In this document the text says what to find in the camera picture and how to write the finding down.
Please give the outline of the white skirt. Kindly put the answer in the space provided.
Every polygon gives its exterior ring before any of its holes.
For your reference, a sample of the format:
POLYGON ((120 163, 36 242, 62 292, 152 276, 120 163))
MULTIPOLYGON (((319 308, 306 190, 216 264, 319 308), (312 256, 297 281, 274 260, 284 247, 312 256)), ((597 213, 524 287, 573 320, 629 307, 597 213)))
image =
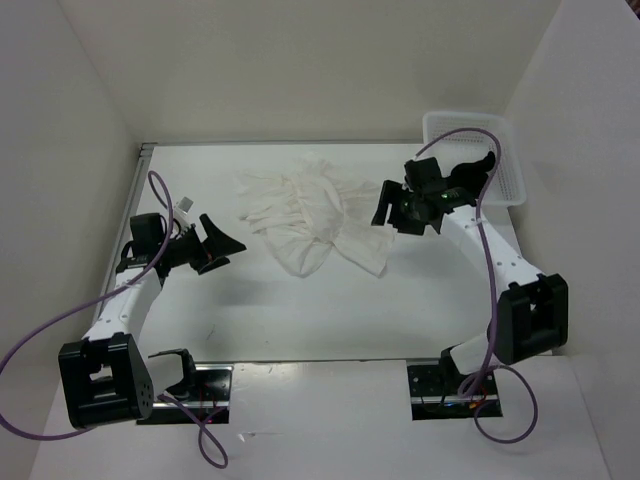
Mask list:
POLYGON ((311 157, 282 172, 241 172, 237 185, 239 218, 288 274, 310 276, 333 251, 375 277, 383 274, 394 233, 371 224, 379 184, 311 157))

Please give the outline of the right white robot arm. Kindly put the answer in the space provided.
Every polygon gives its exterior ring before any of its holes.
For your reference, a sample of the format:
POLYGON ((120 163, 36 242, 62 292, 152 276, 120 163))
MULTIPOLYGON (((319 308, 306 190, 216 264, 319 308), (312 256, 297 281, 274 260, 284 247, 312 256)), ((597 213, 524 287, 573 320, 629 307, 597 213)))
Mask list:
POLYGON ((432 228, 489 281, 485 331, 441 352, 438 380, 450 393, 470 394, 490 368, 516 364, 568 340, 567 282, 525 260, 489 223, 480 209, 487 181, 485 173, 386 180, 372 219, 403 234, 432 228))

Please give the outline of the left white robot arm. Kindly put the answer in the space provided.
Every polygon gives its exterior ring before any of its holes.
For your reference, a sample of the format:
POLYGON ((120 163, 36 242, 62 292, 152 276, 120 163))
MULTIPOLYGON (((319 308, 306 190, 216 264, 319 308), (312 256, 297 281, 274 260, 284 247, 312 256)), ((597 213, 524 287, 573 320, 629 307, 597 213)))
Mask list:
POLYGON ((83 338, 63 345, 58 355, 75 429, 146 420, 160 395, 184 400, 197 392, 200 377, 187 349, 144 353, 137 342, 172 269, 187 265, 203 275, 245 251, 243 243, 223 233, 207 215, 200 221, 204 239, 194 226, 172 236, 158 213, 131 218, 132 238, 116 267, 116 295, 83 338))

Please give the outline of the black folded skirt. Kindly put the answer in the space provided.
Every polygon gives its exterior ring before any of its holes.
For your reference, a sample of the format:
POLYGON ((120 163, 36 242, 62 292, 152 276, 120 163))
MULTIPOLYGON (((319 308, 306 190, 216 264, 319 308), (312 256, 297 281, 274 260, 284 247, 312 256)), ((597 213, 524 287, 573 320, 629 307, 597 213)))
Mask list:
POLYGON ((462 188, 478 198, 489 180, 496 163, 496 156, 493 151, 476 162, 461 163, 456 165, 447 178, 449 188, 462 188))

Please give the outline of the white plastic basket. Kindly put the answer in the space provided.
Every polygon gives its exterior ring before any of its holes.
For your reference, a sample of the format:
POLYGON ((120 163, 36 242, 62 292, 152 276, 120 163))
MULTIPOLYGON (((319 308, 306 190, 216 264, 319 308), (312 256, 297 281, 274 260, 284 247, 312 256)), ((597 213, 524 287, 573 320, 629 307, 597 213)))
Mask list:
MULTIPOLYGON (((423 116, 423 142, 428 144, 446 132, 459 128, 476 128, 492 133, 501 144, 501 160, 483 200, 487 206, 511 207, 525 203, 525 182, 511 125, 501 116, 431 111, 423 116)), ((429 148, 423 157, 436 157, 442 173, 448 176, 461 163, 482 159, 489 151, 496 152, 494 142, 485 134, 465 131, 453 134, 429 148)))

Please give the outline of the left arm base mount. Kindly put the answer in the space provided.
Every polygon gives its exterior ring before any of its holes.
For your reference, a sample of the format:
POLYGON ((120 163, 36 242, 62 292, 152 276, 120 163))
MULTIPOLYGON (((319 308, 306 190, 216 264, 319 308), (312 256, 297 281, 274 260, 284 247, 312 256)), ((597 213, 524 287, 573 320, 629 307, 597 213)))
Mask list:
MULTIPOLYGON (((177 399, 200 421, 211 425, 229 423, 229 405, 233 380, 232 364, 196 364, 195 384, 177 399)), ((172 403, 156 401, 151 416, 138 420, 140 426, 186 425, 191 419, 172 403)))

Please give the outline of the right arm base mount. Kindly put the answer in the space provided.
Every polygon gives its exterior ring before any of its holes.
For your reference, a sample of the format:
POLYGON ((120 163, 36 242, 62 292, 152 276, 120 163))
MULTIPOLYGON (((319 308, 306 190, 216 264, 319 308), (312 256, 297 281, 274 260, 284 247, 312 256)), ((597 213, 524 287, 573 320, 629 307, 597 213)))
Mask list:
POLYGON ((413 421, 502 417, 497 384, 492 375, 472 397, 457 394, 460 380, 446 380, 436 360, 406 365, 413 421))

